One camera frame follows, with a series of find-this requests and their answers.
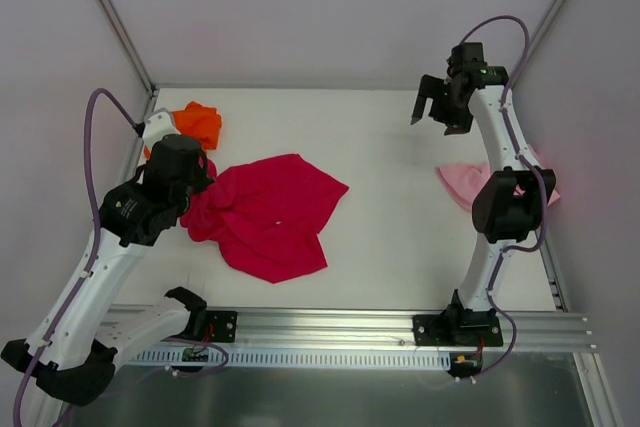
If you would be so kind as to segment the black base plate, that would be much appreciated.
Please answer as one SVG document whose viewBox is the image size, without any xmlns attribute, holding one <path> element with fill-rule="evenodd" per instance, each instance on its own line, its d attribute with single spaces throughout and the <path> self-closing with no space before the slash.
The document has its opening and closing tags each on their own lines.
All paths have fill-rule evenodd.
<svg viewBox="0 0 640 427">
<path fill-rule="evenodd" d="M 234 343 L 238 312 L 231 310 L 207 310 L 204 339 L 216 343 Z"/>
<path fill-rule="evenodd" d="M 412 317 L 412 331 L 417 346 L 429 347 L 502 347 L 500 322 L 495 315 L 484 316 L 479 322 L 460 323 L 444 312 L 417 314 Z"/>
</svg>

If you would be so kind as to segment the orange t shirt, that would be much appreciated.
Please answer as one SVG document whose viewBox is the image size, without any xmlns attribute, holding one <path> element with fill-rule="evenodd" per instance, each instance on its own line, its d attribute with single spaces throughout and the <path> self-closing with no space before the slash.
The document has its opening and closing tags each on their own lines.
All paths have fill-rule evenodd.
<svg viewBox="0 0 640 427">
<path fill-rule="evenodd" d="M 222 117 L 215 107 L 191 101 L 184 109 L 169 112 L 173 115 L 178 134 L 198 140 L 204 151 L 215 150 L 218 147 Z M 143 154 L 149 159 L 151 150 L 144 146 Z"/>
</svg>

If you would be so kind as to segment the right aluminium frame post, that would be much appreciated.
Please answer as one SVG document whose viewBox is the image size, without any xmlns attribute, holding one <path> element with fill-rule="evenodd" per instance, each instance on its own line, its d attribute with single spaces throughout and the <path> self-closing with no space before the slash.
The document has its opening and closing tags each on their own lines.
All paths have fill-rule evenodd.
<svg viewBox="0 0 640 427">
<path fill-rule="evenodd" d="M 526 71 L 536 52 L 542 46 L 545 38 L 551 32 L 568 2 L 569 0 L 551 0 L 547 5 L 541 19 L 530 35 L 530 43 L 524 60 L 515 68 L 515 80 L 513 81 L 512 87 L 515 87 L 519 79 L 523 76 L 523 73 Z"/>
</svg>

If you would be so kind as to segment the aluminium frame post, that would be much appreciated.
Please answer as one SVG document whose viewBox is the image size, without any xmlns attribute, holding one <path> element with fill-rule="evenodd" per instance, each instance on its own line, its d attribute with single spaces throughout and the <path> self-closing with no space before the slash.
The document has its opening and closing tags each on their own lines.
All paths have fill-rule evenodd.
<svg viewBox="0 0 640 427">
<path fill-rule="evenodd" d="M 530 43 L 524 60 L 515 68 L 515 80 L 513 81 L 512 87 L 515 87 L 519 79 L 523 76 L 523 73 L 526 71 L 536 52 L 542 46 L 545 38 L 551 32 L 568 2 L 569 0 L 551 0 L 547 5 L 541 19 L 530 35 Z"/>
<path fill-rule="evenodd" d="M 136 79 L 148 96 L 152 96 L 155 91 L 155 83 L 152 80 L 148 69 L 134 45 L 134 42 L 113 2 L 113 0 L 95 0 L 102 15 L 114 34 L 125 58 L 129 62 Z"/>
</svg>

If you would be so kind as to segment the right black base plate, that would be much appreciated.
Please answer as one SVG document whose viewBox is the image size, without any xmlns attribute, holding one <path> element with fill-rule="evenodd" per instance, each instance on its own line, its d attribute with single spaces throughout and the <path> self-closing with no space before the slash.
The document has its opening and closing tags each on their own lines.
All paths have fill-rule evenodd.
<svg viewBox="0 0 640 427">
<path fill-rule="evenodd" d="M 412 331 L 417 346 L 429 347 L 502 347 L 500 322 L 495 315 L 484 316 L 479 322 L 460 323 L 444 312 L 417 314 L 412 317 Z"/>
</svg>

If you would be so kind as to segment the red t shirt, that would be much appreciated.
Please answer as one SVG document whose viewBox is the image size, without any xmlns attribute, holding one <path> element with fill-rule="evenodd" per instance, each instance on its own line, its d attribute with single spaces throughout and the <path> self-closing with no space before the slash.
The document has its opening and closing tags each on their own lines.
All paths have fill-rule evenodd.
<svg viewBox="0 0 640 427">
<path fill-rule="evenodd" d="M 236 165 L 192 198 L 180 224 L 229 267 L 277 284 L 328 267 L 319 234 L 349 187 L 298 154 Z"/>
</svg>

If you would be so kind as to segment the pink t shirt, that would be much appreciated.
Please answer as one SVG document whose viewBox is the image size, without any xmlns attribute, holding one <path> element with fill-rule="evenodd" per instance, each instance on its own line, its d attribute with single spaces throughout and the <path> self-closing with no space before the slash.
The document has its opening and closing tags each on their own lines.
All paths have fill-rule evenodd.
<svg viewBox="0 0 640 427">
<path fill-rule="evenodd" d="M 491 170 L 487 162 L 456 162 L 436 167 L 435 174 L 450 197 L 463 210 L 471 212 L 473 201 L 488 182 Z"/>
</svg>

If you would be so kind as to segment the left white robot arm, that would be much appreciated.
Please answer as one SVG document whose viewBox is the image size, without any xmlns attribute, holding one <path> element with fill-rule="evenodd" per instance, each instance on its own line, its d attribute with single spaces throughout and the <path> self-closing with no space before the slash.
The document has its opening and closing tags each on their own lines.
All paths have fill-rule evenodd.
<svg viewBox="0 0 640 427">
<path fill-rule="evenodd" d="M 197 140 L 168 134 L 156 142 L 133 178 L 105 195 L 87 257 L 45 321 L 28 338 L 9 341 L 2 359 L 35 378 L 47 395 L 86 406 L 123 364 L 155 343 L 169 337 L 201 340 L 207 303 L 184 287 L 167 291 L 131 321 L 111 328 L 101 323 L 134 267 L 212 182 Z"/>
</svg>

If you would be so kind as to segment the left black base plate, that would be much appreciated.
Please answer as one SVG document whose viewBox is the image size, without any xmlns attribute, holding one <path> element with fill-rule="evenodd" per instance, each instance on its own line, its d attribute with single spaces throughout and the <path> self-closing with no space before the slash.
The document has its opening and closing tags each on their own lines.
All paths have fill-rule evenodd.
<svg viewBox="0 0 640 427">
<path fill-rule="evenodd" d="M 231 310 L 207 310 L 204 339 L 216 343 L 234 343 L 238 312 Z"/>
</svg>

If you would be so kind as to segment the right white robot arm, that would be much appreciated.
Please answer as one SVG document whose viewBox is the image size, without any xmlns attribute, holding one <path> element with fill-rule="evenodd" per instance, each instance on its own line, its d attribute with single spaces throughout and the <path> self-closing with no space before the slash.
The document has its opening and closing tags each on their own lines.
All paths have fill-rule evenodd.
<svg viewBox="0 0 640 427">
<path fill-rule="evenodd" d="M 556 176 L 540 167 L 525 141 L 504 68 L 472 62 L 449 72 L 448 79 L 421 78 L 411 121 L 429 116 L 444 124 L 448 135 L 478 125 L 490 175 L 472 203 L 477 238 L 467 273 L 442 312 L 413 317 L 414 341 L 419 346 L 499 347 L 503 339 L 495 297 L 501 276 L 513 253 L 539 249 L 526 240 L 545 230 Z"/>
</svg>

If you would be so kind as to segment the aluminium mounting rail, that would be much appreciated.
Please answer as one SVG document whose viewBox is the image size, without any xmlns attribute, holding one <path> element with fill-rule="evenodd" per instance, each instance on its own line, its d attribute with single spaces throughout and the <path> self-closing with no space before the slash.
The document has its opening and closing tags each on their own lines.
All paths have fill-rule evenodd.
<svg viewBox="0 0 640 427">
<path fill-rule="evenodd" d="M 248 348 L 399 350 L 416 346 L 411 310 L 240 308 L 234 343 Z M 596 352 L 584 314 L 512 312 L 515 349 L 523 352 Z"/>
</svg>

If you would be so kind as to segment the left aluminium frame post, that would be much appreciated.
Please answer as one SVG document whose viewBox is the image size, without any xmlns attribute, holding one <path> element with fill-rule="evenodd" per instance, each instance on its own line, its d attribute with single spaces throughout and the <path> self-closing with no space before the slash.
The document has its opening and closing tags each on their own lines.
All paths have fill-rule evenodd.
<svg viewBox="0 0 640 427">
<path fill-rule="evenodd" d="M 155 83 L 152 80 L 148 69 L 134 45 L 134 42 L 113 2 L 113 0 L 95 0 L 102 15 L 114 34 L 125 58 L 129 62 L 136 79 L 148 96 L 152 96 L 155 91 Z"/>
</svg>

